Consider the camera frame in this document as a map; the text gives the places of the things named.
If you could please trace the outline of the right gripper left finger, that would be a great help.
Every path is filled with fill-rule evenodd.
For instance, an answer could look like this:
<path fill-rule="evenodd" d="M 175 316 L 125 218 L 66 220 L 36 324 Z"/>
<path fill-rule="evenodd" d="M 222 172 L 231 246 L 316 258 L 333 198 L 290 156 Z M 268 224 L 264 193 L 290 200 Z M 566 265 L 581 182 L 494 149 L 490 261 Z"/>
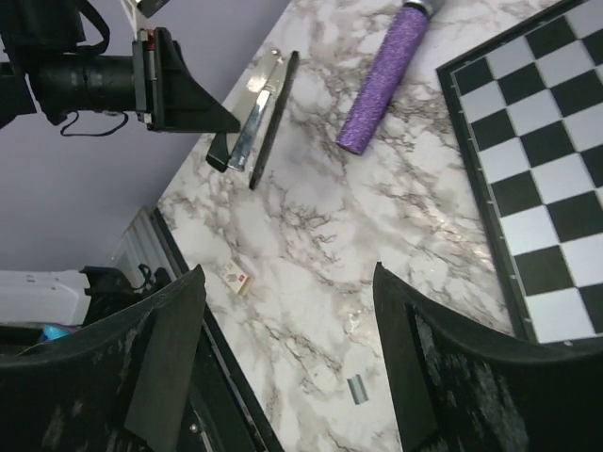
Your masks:
<path fill-rule="evenodd" d="M 175 450 L 204 285 L 195 267 L 78 332 L 2 356 L 2 450 Z"/>

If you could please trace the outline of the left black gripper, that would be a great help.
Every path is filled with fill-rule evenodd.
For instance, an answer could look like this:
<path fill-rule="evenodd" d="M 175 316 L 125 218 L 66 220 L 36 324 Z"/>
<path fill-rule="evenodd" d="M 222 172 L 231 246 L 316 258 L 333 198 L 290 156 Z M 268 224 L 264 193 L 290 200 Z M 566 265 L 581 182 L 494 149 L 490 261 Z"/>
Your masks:
<path fill-rule="evenodd" d="M 35 100 L 53 125 L 82 111 L 134 113 L 167 133 L 234 133 L 240 121 L 197 83 L 179 43 L 164 27 L 141 29 L 131 56 L 37 51 L 27 74 Z"/>

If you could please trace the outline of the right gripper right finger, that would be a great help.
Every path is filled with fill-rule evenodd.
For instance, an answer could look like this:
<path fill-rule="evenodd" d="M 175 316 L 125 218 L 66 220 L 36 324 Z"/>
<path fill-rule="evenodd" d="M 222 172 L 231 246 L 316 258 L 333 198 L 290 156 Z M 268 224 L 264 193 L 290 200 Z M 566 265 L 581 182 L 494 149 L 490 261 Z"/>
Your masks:
<path fill-rule="evenodd" d="M 516 339 L 376 265 L 373 301 L 406 451 L 598 451 L 602 350 Z"/>

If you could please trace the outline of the grey black stapler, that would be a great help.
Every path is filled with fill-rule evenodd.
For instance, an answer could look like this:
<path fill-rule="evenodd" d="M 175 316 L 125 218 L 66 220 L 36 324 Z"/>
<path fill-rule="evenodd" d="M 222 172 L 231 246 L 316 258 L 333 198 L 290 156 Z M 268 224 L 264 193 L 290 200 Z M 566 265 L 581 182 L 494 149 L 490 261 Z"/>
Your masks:
<path fill-rule="evenodd" d="M 217 133 L 214 136 L 206 154 L 206 162 L 211 167 L 221 173 L 227 170 L 243 172 L 246 169 L 266 108 L 273 104 L 249 180 L 249 189 L 256 189 L 268 163 L 299 61 L 297 51 L 284 55 L 278 49 L 266 52 L 258 60 L 232 109 L 233 115 L 241 123 L 241 129 L 235 133 Z"/>

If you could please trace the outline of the small silver staple strip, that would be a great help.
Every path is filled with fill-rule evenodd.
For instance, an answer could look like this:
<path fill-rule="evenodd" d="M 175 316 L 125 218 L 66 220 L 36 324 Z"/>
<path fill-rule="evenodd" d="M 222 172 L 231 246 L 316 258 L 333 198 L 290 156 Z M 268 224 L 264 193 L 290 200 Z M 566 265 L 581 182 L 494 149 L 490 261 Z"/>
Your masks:
<path fill-rule="evenodd" d="M 368 402 L 367 390 L 360 375 L 356 374 L 347 379 L 347 383 L 355 405 L 362 405 Z"/>

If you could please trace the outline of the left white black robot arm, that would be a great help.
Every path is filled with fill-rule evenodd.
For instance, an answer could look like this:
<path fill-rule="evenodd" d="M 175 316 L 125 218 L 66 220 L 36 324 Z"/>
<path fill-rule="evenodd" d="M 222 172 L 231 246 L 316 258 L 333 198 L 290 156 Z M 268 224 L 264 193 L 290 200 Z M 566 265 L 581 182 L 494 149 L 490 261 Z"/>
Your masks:
<path fill-rule="evenodd" d="M 134 113 L 148 130 L 234 133 L 239 120 L 189 72 L 165 27 L 141 25 L 162 1 L 127 1 L 129 56 L 109 56 L 110 29 L 89 1 L 4 1 L 1 123 L 41 111 L 66 136 L 70 114 Z"/>

